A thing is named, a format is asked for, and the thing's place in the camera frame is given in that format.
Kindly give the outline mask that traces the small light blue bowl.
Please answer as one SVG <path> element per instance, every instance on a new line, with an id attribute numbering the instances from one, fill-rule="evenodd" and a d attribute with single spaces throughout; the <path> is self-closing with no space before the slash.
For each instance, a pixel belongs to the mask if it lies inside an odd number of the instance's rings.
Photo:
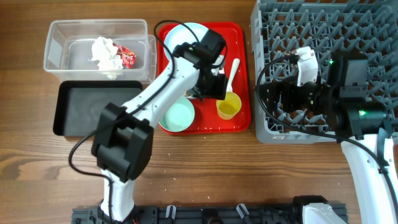
<path id="1" fill-rule="evenodd" d="M 193 90 L 188 90 L 184 93 L 183 95 L 185 98 L 187 98 L 188 100 L 194 100 L 198 98 L 198 94 L 197 92 L 193 91 Z"/>

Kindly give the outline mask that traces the yellow plastic cup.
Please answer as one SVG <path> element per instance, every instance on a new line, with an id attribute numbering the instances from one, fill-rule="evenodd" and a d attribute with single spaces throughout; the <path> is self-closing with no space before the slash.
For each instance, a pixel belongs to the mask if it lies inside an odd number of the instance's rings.
<path id="1" fill-rule="evenodd" d="M 218 116 L 221 119 L 232 119 L 241 109 L 242 101 L 234 92 L 227 91 L 224 100 L 216 100 Z"/>

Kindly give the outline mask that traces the mint green bowl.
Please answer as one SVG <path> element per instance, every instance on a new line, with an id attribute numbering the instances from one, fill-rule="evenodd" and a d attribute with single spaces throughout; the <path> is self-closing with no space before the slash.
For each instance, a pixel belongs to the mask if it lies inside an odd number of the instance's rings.
<path id="1" fill-rule="evenodd" d="M 195 109 L 187 98 L 181 96 L 159 121 L 167 131 L 177 133 L 186 130 L 193 123 Z"/>

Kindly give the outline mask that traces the red snack wrapper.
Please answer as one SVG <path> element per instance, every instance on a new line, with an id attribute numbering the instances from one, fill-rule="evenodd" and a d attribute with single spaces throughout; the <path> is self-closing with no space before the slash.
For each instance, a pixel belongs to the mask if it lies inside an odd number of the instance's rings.
<path id="1" fill-rule="evenodd" d="M 117 54 L 120 56 L 124 68 L 132 69 L 136 62 L 136 54 L 123 45 L 113 44 L 118 48 Z"/>

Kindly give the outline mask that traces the white napkin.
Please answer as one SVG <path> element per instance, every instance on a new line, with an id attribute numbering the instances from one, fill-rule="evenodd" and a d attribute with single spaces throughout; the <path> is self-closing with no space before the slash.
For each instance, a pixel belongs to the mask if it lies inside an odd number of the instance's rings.
<path id="1" fill-rule="evenodd" d="M 113 45 L 111 39 L 105 37 L 98 37 L 91 46 L 92 58 L 91 61 L 98 62 L 98 70 L 112 71 L 122 70 L 123 61 L 118 55 L 118 48 Z"/>

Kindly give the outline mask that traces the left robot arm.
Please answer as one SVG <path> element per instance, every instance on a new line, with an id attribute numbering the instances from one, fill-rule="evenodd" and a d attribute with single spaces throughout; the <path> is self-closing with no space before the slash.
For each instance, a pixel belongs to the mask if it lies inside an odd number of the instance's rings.
<path id="1" fill-rule="evenodd" d="M 131 214 L 134 181 L 149 163 L 154 128 L 170 107 L 186 92 L 201 100 L 225 98 L 228 79 L 218 72 L 224 49 L 226 41 L 211 29 L 198 42 L 177 44 L 167 67 L 143 92 L 102 110 L 91 153 L 106 179 L 100 210 L 107 223 L 125 222 Z"/>

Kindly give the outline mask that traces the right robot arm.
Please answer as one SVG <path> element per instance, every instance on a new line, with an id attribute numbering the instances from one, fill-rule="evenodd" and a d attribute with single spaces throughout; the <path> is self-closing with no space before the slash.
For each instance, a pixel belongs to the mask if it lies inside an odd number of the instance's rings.
<path id="1" fill-rule="evenodd" d="M 279 62 L 294 62 L 299 75 L 279 82 L 261 82 L 265 72 Z M 348 161 L 363 223 L 397 223 L 397 174 L 391 139 L 392 124 L 387 108 L 367 101 L 368 58 L 355 52 L 333 52 L 328 79 L 311 77 L 315 62 L 311 55 L 289 54 L 265 65 L 256 82 L 259 106 L 277 124 L 300 133 L 334 139 Z M 334 131 L 328 134 L 296 128 L 277 119 L 273 112 L 282 103 L 284 111 L 305 107 L 314 115 L 325 115 Z"/>

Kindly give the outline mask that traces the grey dishwasher rack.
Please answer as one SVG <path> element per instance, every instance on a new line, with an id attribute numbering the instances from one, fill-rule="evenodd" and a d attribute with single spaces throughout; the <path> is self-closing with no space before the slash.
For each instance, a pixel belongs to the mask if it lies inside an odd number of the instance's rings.
<path id="1" fill-rule="evenodd" d="M 396 1 L 257 1 L 251 14 L 255 79 L 267 83 L 297 74 L 287 52 L 309 46 L 326 80 L 330 54 L 357 51 L 368 58 L 367 100 L 383 103 L 397 125 Z"/>

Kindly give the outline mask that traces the red serving tray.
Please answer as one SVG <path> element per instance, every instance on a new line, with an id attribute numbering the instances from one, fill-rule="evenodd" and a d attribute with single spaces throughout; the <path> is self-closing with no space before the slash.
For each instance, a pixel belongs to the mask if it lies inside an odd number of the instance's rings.
<path id="1" fill-rule="evenodd" d="M 195 109 L 193 123 L 187 129 L 176 134 L 232 133 L 247 129 L 251 123 L 251 105 L 243 30 L 234 22 L 203 22 L 201 24 L 188 22 L 187 26 L 199 39 L 204 36 L 207 28 L 223 36 L 228 46 L 228 51 L 224 51 L 227 54 L 224 66 L 226 75 L 229 75 L 231 71 L 233 60 L 240 59 L 232 87 L 233 92 L 240 97 L 242 107 L 233 118 L 224 120 L 218 116 L 214 99 L 204 99 L 203 101 L 192 99 L 191 102 Z"/>

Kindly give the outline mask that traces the white plastic spoon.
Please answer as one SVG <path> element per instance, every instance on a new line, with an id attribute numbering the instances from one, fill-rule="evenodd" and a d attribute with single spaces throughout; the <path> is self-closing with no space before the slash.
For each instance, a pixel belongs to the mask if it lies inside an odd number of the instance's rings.
<path id="1" fill-rule="evenodd" d="M 226 87 L 226 91 L 228 91 L 228 92 L 233 92 L 232 84 L 233 84 L 233 80 L 236 75 L 236 72 L 238 71 L 239 64 L 240 64 L 240 59 L 235 58 L 233 60 L 232 66 L 231 66 L 231 71 L 229 73 L 228 83 L 227 83 L 227 87 Z"/>

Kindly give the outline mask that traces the large light blue plate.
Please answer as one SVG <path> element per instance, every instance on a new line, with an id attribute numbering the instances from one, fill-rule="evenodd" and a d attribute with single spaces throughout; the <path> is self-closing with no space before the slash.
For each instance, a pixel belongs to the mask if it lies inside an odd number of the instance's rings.
<path id="1" fill-rule="evenodd" d="M 197 42 L 194 35 L 185 26 L 179 24 L 172 28 L 165 36 L 164 44 L 166 45 L 166 47 L 171 51 L 171 53 L 173 53 L 176 46 L 182 45 L 183 43 L 187 42 L 193 46 L 194 50 L 200 49 L 202 52 L 204 52 L 206 48 L 203 44 L 200 43 L 200 41 L 209 31 L 209 28 L 194 22 L 188 22 L 185 23 L 185 25 L 193 31 L 199 41 Z"/>

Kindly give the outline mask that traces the clear plastic bin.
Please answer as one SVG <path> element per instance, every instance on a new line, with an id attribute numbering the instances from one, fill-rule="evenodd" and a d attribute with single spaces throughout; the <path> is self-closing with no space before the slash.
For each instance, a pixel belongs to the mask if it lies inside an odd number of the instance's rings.
<path id="1" fill-rule="evenodd" d="M 131 69 L 100 70 L 91 47 L 104 37 L 132 51 Z M 143 19 L 82 19 L 51 23 L 44 51 L 44 70 L 60 81 L 135 80 L 150 84 L 156 76 L 156 39 Z"/>

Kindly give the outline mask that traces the black plastic tray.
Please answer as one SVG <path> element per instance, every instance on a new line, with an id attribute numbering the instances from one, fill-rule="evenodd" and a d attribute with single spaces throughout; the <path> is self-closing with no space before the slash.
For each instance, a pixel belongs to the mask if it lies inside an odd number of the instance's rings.
<path id="1" fill-rule="evenodd" d="M 58 89 L 53 133 L 83 137 L 97 127 L 100 113 L 107 104 L 121 106 L 141 91 L 142 84 L 134 80 L 64 81 Z"/>

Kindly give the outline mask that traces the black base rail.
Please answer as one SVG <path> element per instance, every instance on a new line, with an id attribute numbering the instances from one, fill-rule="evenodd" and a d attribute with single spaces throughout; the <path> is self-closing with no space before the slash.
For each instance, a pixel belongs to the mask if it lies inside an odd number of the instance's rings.
<path id="1" fill-rule="evenodd" d="M 346 205 L 343 203 L 331 204 L 333 211 L 343 223 L 348 223 Z M 299 211 L 292 204 L 278 204 L 272 206 L 246 206 L 251 223 L 300 223 Z M 156 206 L 136 206 L 132 213 L 127 216 L 127 221 L 116 221 L 113 223 L 187 223 L 204 224 L 211 219 L 217 218 L 221 223 L 246 223 L 241 218 L 235 207 L 177 207 L 175 217 L 166 215 L 166 208 Z M 99 207 L 73 209 L 71 223 L 108 223 L 109 218 L 100 211 Z"/>

